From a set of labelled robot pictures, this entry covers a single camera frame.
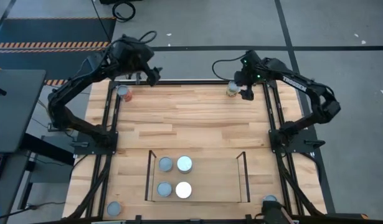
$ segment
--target black table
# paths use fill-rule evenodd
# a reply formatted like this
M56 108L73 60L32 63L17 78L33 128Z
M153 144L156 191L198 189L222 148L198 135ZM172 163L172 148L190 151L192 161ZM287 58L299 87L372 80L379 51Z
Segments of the black table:
M44 78L44 70L0 70L0 88L7 92L0 96L0 154L7 155L0 178L0 216L11 212L22 176L34 166L29 151L73 165L72 153L26 133Z

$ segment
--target wooden tabletop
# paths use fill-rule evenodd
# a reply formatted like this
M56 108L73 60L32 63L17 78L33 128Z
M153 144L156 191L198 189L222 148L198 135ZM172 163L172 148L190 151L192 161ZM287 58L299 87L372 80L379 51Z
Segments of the wooden tabletop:
M101 124L107 88L108 81L93 84L86 112L88 122ZM245 214L254 216L260 213L262 198L266 195L275 195L282 202L261 86L254 88L253 101L242 100L240 96L227 97L225 85L131 88L133 99L128 103L122 102L120 106L118 149L112 159L106 196L106 205L112 201L120 202L121 213L117 217L109 217L105 213L104 219L134 220L135 215L142 215L143 219L235 219L245 218ZM278 91L285 120L300 118L295 89L278 83ZM276 111L274 113L279 127ZM251 202L144 201L149 150L153 150L157 158L187 155L192 159L235 158L245 151ZM317 209L326 212L315 164L299 154L293 154L293 158L302 191ZM95 156L88 156L73 171L63 217L70 215L88 192L94 161ZM288 188L293 212L296 213L293 192ZM98 192L94 215L97 214L99 197Z

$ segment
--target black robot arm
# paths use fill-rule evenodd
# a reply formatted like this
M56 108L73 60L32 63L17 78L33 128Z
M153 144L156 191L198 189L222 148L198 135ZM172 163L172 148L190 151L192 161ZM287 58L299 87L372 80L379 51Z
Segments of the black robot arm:
M260 59L253 50L249 50L241 62L243 67L235 73L234 82L238 86L247 86L240 92L243 99L253 100L252 86L270 80L281 80L309 96L312 113L297 121L287 121L278 130L276 142L283 146L287 146L298 131L316 123L328 123L341 110L330 87L292 72L277 58Z
M86 87L106 78L114 80L117 76L144 72L147 82L153 86L161 78L161 68L150 69L147 62L154 55L153 50L144 42L132 37L123 36L114 41L104 52L89 56L88 61L92 71L69 78L68 82L49 94L48 112L52 124L58 129L72 128L93 138L97 146L109 147L111 133L100 125L92 125L76 116L65 106Z

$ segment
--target gray concrete floor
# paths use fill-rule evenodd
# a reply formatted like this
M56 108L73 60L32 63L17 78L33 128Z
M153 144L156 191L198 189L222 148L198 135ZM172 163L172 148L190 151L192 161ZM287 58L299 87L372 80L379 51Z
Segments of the gray concrete floor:
M294 46L383 45L383 0L280 0ZM0 16L8 4L0 0ZM102 17L110 6L96 2ZM284 46L280 21L272 0L144 0L135 2L136 16L117 23L122 33L141 36L158 31L152 46L277 45ZM17 0L9 17L95 17L89 0ZM151 65L162 66L163 78L214 78L214 60L234 58L238 51L156 52ZM258 52L288 65L287 52ZM300 72L334 89L342 110L329 124L316 125L334 206L337 212L366 213L383 219L383 52L296 52ZM231 77L237 62L218 66ZM48 88L41 100L46 101ZM87 95L70 104L84 116ZM34 118L47 124L44 111ZM31 121L28 132L47 134ZM65 200L68 184L38 184L30 203ZM57 220L63 206L49 205L9 219L9 223Z

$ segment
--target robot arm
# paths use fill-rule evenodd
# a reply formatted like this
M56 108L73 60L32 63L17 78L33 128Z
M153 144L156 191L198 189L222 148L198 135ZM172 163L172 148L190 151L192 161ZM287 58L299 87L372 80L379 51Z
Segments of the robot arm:
M107 130L74 116L65 105L90 84L106 78L114 80L124 73L141 71L147 74L149 85L157 84L161 78L161 68L150 69L147 64L153 55L153 50L146 44L124 35L104 52L89 56L86 60L92 66L91 72L69 78L66 84L49 94L48 111L53 126L58 129L75 129L91 136L97 146L108 147L111 144L111 135Z
M270 80L281 80L309 96L312 113L298 121L287 121L278 130L277 142L283 146L287 146L292 136L298 134L298 131L316 123L328 123L341 110L332 89L292 72L277 58L260 59L254 51L250 50L241 58L241 62L243 67L241 71L235 73L234 82L238 86L247 86L246 90L240 92L243 99L253 100L252 85Z

